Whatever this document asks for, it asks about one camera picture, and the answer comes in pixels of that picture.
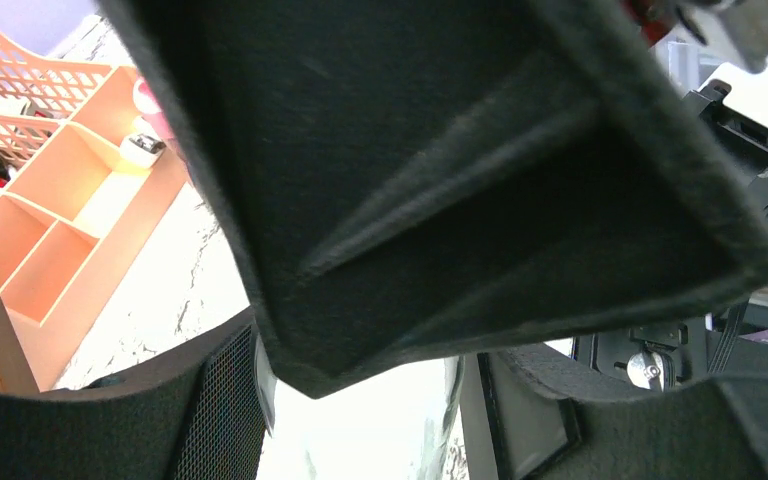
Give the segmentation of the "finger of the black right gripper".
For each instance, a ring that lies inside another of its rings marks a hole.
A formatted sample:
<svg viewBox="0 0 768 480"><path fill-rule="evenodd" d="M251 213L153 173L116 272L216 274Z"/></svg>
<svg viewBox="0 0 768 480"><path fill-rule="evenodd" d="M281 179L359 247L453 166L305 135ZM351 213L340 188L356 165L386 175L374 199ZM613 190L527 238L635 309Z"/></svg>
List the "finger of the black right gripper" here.
<svg viewBox="0 0 768 480"><path fill-rule="evenodd" d="M766 223L618 1L101 7L310 397L768 284Z"/></svg>

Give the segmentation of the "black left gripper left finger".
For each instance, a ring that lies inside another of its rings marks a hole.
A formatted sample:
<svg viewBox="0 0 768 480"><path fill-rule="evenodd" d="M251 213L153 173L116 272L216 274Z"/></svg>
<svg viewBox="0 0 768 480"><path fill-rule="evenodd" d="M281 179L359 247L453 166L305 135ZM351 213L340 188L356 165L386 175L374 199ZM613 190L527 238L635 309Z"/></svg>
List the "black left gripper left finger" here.
<svg viewBox="0 0 768 480"><path fill-rule="evenodd" d="M85 388L0 394L0 479L253 479L253 314Z"/></svg>

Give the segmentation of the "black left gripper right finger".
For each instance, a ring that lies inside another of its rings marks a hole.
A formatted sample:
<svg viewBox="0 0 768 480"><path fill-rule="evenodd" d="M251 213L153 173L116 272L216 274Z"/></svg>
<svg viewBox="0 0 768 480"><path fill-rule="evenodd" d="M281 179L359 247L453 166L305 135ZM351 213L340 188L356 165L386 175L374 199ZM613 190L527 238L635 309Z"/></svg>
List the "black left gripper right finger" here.
<svg viewBox="0 0 768 480"><path fill-rule="evenodd" d="M471 355L474 479L768 479L768 375L652 392L535 344Z"/></svg>

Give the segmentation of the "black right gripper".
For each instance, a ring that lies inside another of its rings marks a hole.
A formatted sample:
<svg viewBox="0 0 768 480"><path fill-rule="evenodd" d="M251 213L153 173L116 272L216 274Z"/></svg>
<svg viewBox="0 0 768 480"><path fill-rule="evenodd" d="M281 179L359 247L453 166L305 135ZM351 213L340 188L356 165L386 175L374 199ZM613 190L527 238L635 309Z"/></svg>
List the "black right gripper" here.
<svg viewBox="0 0 768 480"><path fill-rule="evenodd" d="M684 101L714 134L768 223L768 128L724 103L715 80ZM641 388L665 389L711 372L768 372L768 286L713 314L577 337L572 357Z"/></svg>

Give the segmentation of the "pink capped small bottle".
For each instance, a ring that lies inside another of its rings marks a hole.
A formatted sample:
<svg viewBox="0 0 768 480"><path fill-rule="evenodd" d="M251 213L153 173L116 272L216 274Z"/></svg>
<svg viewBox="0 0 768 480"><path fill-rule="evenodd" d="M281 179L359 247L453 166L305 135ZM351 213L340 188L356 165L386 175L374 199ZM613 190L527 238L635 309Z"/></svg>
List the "pink capped small bottle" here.
<svg viewBox="0 0 768 480"><path fill-rule="evenodd" d="M141 117L160 139L170 140L176 138L158 101L143 77L139 77L133 86L132 100Z"/></svg>

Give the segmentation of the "peach plastic file organizer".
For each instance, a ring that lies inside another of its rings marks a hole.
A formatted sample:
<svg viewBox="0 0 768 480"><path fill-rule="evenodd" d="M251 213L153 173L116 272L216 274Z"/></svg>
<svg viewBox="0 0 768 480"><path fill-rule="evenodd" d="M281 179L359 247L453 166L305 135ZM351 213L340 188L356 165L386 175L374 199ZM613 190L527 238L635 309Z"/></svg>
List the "peach plastic file organizer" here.
<svg viewBox="0 0 768 480"><path fill-rule="evenodd" d="M137 70L35 55L0 32L0 296L38 387L53 387L187 175L163 152L124 157Z"/></svg>

